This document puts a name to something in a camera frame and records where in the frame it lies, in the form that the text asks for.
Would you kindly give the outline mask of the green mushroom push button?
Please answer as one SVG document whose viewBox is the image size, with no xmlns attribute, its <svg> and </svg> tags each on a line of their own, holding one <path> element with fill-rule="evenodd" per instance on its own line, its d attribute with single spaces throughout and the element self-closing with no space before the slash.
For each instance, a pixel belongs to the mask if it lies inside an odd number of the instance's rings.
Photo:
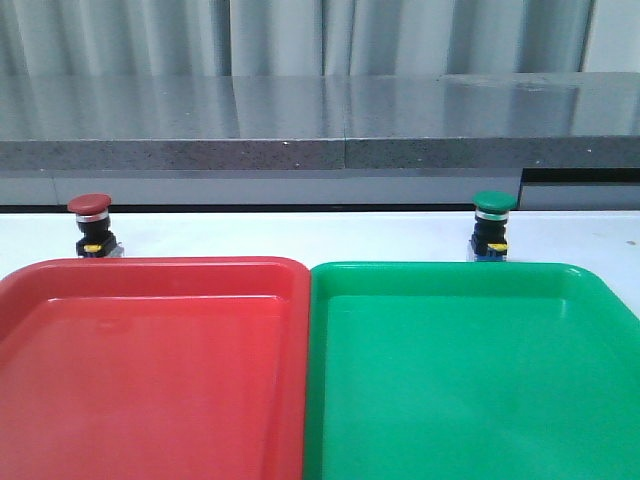
<svg viewBox="0 0 640 480">
<path fill-rule="evenodd" d="M 517 199 L 508 193 L 486 190 L 473 196 L 475 224 L 469 240 L 469 260 L 505 261 L 508 254 L 506 225 Z"/>
</svg>

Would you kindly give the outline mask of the red mushroom push button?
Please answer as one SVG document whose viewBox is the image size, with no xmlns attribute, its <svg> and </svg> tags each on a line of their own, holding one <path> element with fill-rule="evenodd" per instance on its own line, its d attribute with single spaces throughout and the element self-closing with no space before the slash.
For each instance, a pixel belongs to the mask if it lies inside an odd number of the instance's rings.
<svg viewBox="0 0 640 480">
<path fill-rule="evenodd" d="M 76 254 L 81 258 L 121 258 L 124 248 L 110 230 L 110 195 L 89 193 L 76 196 L 67 204 L 75 215 L 76 225 L 83 237 L 76 242 Z"/>
</svg>

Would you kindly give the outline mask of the green plastic tray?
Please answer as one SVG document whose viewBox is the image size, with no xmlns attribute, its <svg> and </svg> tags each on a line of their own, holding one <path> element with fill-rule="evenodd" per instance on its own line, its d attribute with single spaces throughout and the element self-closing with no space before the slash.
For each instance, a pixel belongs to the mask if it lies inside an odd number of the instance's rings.
<svg viewBox="0 0 640 480">
<path fill-rule="evenodd" d="M 566 264 L 312 272 L 308 479 L 635 479 L 639 322 Z"/>
</svg>

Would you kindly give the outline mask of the grey curtain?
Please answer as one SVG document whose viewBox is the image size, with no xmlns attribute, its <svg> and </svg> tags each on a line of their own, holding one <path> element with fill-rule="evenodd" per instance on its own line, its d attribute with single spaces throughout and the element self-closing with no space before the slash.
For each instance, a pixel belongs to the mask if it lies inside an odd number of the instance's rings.
<svg viewBox="0 0 640 480">
<path fill-rule="evenodd" d="M 577 72 L 591 1 L 5 1 L 6 75 Z"/>
</svg>

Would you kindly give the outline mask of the red plastic tray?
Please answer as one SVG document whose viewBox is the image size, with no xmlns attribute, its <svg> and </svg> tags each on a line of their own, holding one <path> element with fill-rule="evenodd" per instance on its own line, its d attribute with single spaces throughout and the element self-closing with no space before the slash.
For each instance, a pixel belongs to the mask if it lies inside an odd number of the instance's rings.
<svg viewBox="0 0 640 480">
<path fill-rule="evenodd" d="M 298 479 L 310 275 L 54 260 L 1 283 L 5 479 Z"/>
</svg>

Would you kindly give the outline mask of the grey stone counter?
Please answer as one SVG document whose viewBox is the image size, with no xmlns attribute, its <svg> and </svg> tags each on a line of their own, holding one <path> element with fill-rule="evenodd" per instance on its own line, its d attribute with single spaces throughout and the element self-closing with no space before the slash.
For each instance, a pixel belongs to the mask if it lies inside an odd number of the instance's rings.
<svg viewBox="0 0 640 480">
<path fill-rule="evenodd" d="M 1 80 L 1 208 L 639 206 L 639 77 L 54 75 Z"/>
</svg>

